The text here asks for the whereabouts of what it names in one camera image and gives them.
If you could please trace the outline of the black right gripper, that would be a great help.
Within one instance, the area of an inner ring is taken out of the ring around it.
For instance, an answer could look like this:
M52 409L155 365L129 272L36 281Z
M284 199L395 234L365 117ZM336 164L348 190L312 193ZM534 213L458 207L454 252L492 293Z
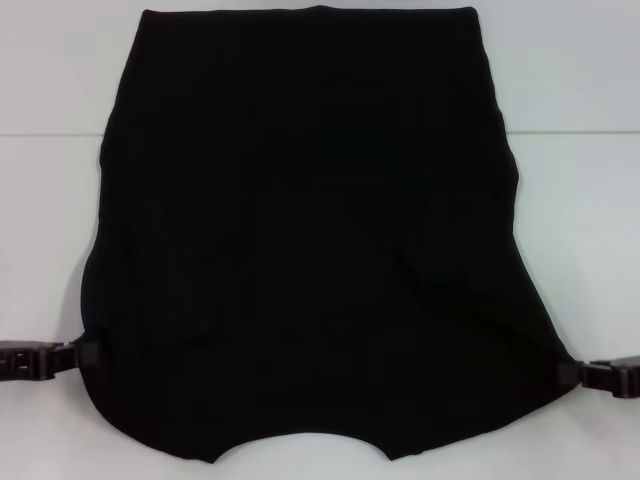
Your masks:
M557 381L565 386L584 386L611 393L615 398L640 398L640 356L600 360L588 364L559 364Z

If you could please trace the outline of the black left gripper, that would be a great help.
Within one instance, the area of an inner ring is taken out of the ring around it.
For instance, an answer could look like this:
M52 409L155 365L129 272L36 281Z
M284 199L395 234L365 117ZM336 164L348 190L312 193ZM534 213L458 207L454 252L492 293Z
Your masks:
M55 378L50 356L63 344L40 341L0 341L0 382L46 381ZM62 347L62 370L81 369L96 364L98 344L74 341Z

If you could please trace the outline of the black shirt with FREE print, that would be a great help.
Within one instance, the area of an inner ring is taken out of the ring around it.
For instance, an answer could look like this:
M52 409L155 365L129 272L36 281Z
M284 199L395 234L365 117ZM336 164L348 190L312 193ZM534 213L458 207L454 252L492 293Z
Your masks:
M571 390L473 8L147 10L100 164L84 379L141 442L400 457Z

